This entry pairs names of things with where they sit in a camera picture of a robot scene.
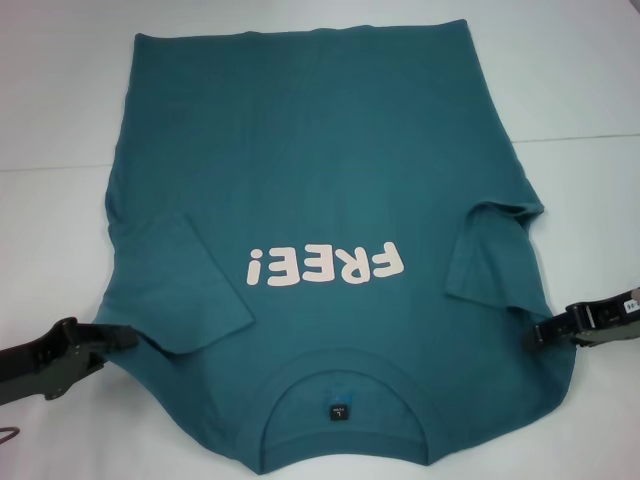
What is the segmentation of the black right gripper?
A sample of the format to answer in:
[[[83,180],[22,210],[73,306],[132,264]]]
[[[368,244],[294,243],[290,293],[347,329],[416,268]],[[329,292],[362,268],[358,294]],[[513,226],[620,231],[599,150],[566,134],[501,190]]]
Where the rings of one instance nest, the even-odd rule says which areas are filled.
[[[562,342],[582,347],[639,337],[639,288],[604,300],[580,302],[537,323],[522,338],[529,352]]]

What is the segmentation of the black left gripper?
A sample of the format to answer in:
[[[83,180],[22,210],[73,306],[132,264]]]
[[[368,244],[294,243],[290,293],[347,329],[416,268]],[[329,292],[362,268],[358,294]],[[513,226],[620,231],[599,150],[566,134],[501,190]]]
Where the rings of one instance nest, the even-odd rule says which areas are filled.
[[[32,395],[54,400],[100,370],[103,355],[137,345],[138,335],[130,326],[60,320],[40,338],[1,351],[1,401]]]

